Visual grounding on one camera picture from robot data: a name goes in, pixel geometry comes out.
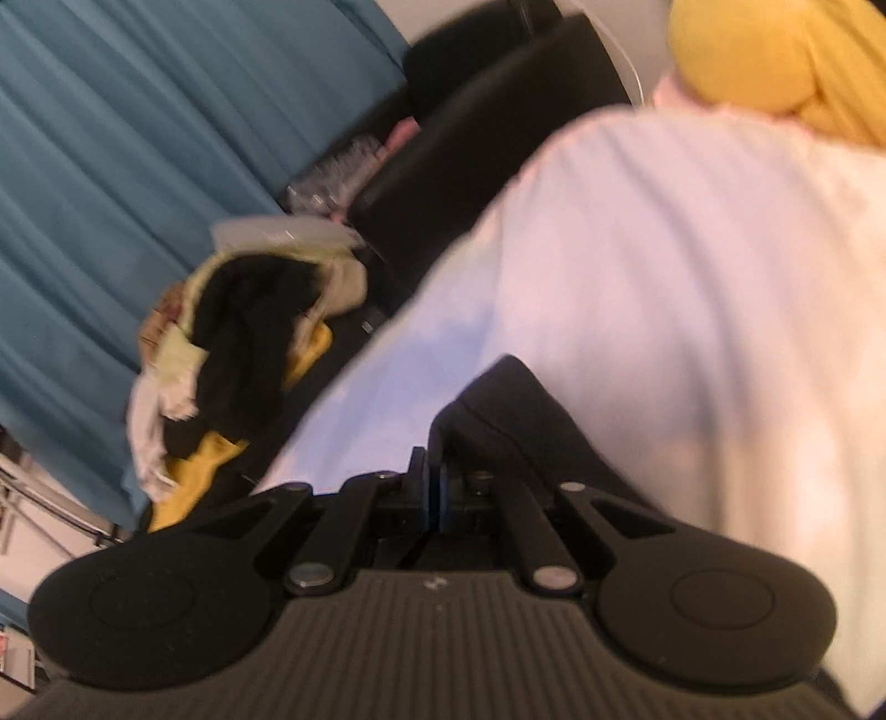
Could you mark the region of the dark navy garment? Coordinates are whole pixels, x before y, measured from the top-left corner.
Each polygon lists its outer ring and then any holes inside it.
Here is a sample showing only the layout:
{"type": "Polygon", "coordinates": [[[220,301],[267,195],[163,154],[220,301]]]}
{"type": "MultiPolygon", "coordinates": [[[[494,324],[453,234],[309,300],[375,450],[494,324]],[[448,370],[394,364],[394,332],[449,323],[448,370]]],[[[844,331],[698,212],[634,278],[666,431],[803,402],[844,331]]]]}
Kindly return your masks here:
{"type": "Polygon", "coordinates": [[[500,357],[432,420],[428,453],[443,465],[519,477],[536,491],[581,481],[646,507],[649,501],[597,453],[586,435],[513,356],[500,357]]]}

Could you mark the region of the pile of mixed clothes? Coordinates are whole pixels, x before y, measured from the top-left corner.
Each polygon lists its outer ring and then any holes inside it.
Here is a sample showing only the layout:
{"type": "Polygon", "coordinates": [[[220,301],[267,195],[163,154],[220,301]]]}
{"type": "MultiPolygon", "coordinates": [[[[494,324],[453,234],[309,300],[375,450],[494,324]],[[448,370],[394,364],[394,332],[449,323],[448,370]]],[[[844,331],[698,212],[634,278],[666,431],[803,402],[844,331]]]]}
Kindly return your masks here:
{"type": "Polygon", "coordinates": [[[367,246],[354,229],[246,216],[212,239],[141,329],[128,438],[148,531],[249,495],[367,339],[367,246]]]}

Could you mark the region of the pastel pink white bed cover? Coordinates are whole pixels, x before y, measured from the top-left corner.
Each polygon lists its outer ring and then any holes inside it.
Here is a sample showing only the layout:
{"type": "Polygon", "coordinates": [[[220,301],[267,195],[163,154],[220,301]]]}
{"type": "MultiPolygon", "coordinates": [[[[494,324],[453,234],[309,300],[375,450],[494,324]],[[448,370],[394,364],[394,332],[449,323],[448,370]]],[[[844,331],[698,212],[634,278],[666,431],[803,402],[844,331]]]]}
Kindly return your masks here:
{"type": "Polygon", "coordinates": [[[502,356],[680,521],[806,565],[884,697],[884,156],[739,111],[540,147],[306,414],[264,485],[396,470],[502,356]]]}

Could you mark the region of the clear crumpled plastic bag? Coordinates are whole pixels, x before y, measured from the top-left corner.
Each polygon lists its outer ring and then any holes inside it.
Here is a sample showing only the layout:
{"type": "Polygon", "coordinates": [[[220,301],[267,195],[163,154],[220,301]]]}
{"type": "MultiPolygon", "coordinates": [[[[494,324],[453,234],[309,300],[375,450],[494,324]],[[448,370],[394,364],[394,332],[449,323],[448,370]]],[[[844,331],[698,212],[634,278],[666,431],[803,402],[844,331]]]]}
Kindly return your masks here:
{"type": "Polygon", "coordinates": [[[345,212],[387,154],[388,150],[373,136],[357,136],[344,150],[293,178],[284,191],[285,208],[293,214],[321,218],[345,212]]]}

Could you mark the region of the teal curtain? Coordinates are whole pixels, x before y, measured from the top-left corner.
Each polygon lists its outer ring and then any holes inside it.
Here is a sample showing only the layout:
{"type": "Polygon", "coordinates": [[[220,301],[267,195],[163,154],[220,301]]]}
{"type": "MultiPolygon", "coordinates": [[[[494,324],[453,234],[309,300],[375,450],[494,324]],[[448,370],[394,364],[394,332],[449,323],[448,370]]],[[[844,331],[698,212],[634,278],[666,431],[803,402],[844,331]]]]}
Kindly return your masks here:
{"type": "Polygon", "coordinates": [[[213,222],[285,185],[403,85],[371,2],[2,8],[2,423],[132,527],[125,430],[141,322],[213,222]]]}

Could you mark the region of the yellow plush toy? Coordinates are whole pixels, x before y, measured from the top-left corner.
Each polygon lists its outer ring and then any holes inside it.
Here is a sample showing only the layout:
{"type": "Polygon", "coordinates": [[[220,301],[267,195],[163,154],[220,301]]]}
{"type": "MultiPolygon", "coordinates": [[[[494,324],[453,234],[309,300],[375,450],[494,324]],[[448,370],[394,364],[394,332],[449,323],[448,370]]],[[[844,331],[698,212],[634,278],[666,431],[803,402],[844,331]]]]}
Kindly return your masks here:
{"type": "Polygon", "coordinates": [[[674,2],[668,48],[709,105],[884,146],[884,13],[871,2],[674,2]]]}

